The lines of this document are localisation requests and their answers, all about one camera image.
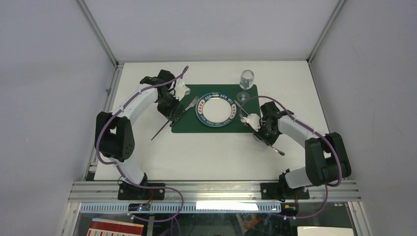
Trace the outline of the dark green placemat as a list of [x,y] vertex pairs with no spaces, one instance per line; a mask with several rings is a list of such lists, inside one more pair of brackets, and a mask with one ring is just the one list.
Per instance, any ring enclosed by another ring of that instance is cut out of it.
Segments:
[[[237,94],[242,91],[237,84],[187,84],[190,94],[183,98],[182,103],[185,107],[194,99],[195,96],[202,97],[210,92],[221,92],[237,99]],[[245,126],[239,117],[234,118],[230,123],[221,127],[211,127],[201,122],[195,112],[195,107],[189,109],[183,117],[171,128],[173,133],[252,133],[253,129]]]

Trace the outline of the silver table knife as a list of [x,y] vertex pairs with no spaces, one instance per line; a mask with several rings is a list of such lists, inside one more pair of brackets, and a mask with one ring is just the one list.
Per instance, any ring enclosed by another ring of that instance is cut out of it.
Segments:
[[249,115],[249,113],[245,109],[242,108],[241,104],[238,101],[234,100],[234,102],[239,107],[239,110],[241,110],[246,116]]

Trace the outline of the silver spoon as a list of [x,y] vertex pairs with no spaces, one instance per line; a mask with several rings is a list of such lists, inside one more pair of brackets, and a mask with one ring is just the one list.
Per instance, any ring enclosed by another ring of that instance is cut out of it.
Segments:
[[275,152],[277,152],[278,154],[280,154],[281,156],[285,155],[285,152],[273,147],[272,145],[270,145],[269,143],[265,142],[264,140],[260,139],[258,136],[256,136],[255,134],[253,135],[253,138],[259,142],[259,143],[263,143],[265,145],[267,145],[269,148],[271,148],[272,150],[274,150]]

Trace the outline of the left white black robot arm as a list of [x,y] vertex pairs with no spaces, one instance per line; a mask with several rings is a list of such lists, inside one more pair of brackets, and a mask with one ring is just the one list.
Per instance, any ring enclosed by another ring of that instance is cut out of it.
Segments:
[[190,93],[183,82],[188,67],[174,76],[161,70],[157,77],[144,77],[130,98],[110,112],[100,112],[96,117],[95,155],[103,165],[113,165],[129,186],[129,194],[136,200],[148,194],[147,175],[130,157],[135,148],[133,124],[153,103],[168,122],[181,117],[182,99]]

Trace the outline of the red striped book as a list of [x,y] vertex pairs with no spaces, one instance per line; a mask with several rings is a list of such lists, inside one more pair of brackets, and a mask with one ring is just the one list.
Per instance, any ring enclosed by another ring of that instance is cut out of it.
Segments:
[[94,218],[87,236],[141,236],[143,232],[144,225],[142,224]]

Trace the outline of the white box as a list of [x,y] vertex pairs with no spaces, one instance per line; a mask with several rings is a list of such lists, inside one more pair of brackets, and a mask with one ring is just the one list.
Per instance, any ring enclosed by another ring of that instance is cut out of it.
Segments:
[[351,228],[298,226],[298,236],[354,236]]

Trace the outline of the white plate teal rim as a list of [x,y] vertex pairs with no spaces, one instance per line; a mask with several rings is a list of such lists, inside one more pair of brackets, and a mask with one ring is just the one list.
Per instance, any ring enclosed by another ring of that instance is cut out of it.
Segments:
[[202,124],[209,127],[223,127],[235,119],[237,104],[225,93],[209,92],[199,98],[195,113]]

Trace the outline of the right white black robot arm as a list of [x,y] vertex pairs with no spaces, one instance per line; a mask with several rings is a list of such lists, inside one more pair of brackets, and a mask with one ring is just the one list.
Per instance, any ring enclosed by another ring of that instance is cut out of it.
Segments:
[[287,135],[304,148],[305,166],[286,170],[278,183],[267,193],[280,201],[295,198],[309,186],[338,186],[352,174],[351,165],[341,135],[322,134],[296,118],[291,111],[280,110],[274,102],[260,107],[261,117],[255,117],[254,137],[272,147],[280,135]]

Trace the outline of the clear drinking glass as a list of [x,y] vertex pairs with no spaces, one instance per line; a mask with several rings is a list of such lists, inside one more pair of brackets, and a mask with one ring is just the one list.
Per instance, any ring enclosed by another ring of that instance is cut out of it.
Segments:
[[252,88],[254,84],[254,79],[255,79],[255,76],[252,70],[247,69],[247,70],[242,71],[241,76],[240,76],[240,81],[239,81],[239,86],[242,89],[242,91],[240,91],[237,94],[237,99],[239,102],[244,102],[250,98],[250,95],[247,91],[250,88]]

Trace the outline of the orange object under table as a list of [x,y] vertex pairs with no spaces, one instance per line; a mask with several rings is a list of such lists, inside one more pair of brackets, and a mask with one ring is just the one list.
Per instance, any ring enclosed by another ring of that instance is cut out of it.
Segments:
[[257,224],[263,221],[262,217],[257,217],[255,215],[247,215],[244,219],[243,227],[246,230],[251,230],[254,228]]

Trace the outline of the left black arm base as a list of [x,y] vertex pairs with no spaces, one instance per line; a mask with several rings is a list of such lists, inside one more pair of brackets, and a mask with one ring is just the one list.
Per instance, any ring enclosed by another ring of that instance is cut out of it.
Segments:
[[119,185],[118,200],[164,200],[164,183],[148,183],[148,187],[152,187],[152,189],[138,188],[122,182]]

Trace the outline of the aluminium frame rail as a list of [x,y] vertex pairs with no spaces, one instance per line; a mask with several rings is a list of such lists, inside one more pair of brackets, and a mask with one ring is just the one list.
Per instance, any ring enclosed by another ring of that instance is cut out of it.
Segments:
[[[268,190],[261,181],[167,181],[165,202],[196,201],[259,201]],[[116,181],[76,181],[70,190],[70,203],[110,203],[118,200]],[[345,180],[338,187],[328,188],[329,202],[360,202],[361,195],[354,180]]]

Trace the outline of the silver fork dark handle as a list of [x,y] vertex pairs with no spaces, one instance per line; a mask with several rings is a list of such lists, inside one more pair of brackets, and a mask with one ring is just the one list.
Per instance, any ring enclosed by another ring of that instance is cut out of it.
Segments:
[[189,103],[189,105],[186,108],[184,108],[181,111],[181,113],[171,122],[170,127],[174,126],[189,109],[191,109],[197,104],[198,101],[199,97],[195,96],[194,99]]

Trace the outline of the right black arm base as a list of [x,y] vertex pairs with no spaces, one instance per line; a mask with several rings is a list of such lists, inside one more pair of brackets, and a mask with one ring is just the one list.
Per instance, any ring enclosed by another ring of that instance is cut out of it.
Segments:
[[309,191],[299,187],[291,189],[285,187],[279,182],[262,182],[260,183],[260,193],[262,200],[278,200],[285,202],[286,200],[308,200],[310,199]]

